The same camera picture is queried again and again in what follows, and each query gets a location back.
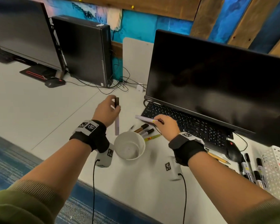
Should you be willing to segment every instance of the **keyboard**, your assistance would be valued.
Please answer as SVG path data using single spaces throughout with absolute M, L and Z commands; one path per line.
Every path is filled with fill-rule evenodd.
M 153 119 L 158 114 L 170 116 L 176 120 L 180 131 L 186 131 L 217 147 L 216 149 L 212 146 L 212 149 L 221 152 L 226 147 L 227 134 L 217 124 L 153 102 L 148 103 L 142 116 Z

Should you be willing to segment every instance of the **white perforated basket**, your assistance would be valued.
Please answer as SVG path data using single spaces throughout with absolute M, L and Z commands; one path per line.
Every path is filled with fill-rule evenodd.
M 280 200 L 280 148 L 276 146 L 267 149 L 254 149 L 254 157 L 262 159 L 262 165 L 265 169 L 267 178 L 268 192 Z

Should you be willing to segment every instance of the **yellow pencil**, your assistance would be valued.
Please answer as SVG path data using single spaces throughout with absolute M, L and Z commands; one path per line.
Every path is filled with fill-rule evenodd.
M 148 137 L 148 138 L 145 138 L 144 141 L 149 141 L 149 140 L 152 140 L 152 139 L 155 139 L 157 137 L 161 136 L 161 134 L 157 134 L 157 135 L 154 135 L 154 136 L 151 136 L 151 137 Z
M 215 158 L 215 159 L 221 161 L 222 163 L 230 164 L 230 162 L 228 162 L 228 161 L 226 161 L 226 160 L 224 160 L 224 159 L 222 159 L 222 158 L 220 158 L 220 157 L 218 157 L 218 156 L 216 156 L 216 155 L 214 155 L 214 154 L 212 154 L 212 153 L 210 153 L 210 152 L 208 152 L 208 154 L 209 154 L 210 156 L 212 156 L 213 158 Z

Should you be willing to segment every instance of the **ventilation grille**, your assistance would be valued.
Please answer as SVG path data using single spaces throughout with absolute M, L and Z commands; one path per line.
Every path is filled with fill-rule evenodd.
M 106 72 L 105 72 L 105 62 L 103 60 L 102 60 L 102 68 L 103 68 L 104 86 L 107 87 Z

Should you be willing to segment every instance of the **computer mouse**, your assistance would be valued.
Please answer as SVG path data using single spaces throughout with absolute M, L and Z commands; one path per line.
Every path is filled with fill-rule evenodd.
M 50 78 L 45 82 L 45 85 L 49 88 L 55 88 L 58 86 L 63 86 L 65 85 L 65 81 L 63 79 L 58 79 L 58 78 Z
M 226 157 L 234 162 L 240 163 L 242 160 L 242 154 L 236 144 L 232 141 L 227 140 L 226 147 Z

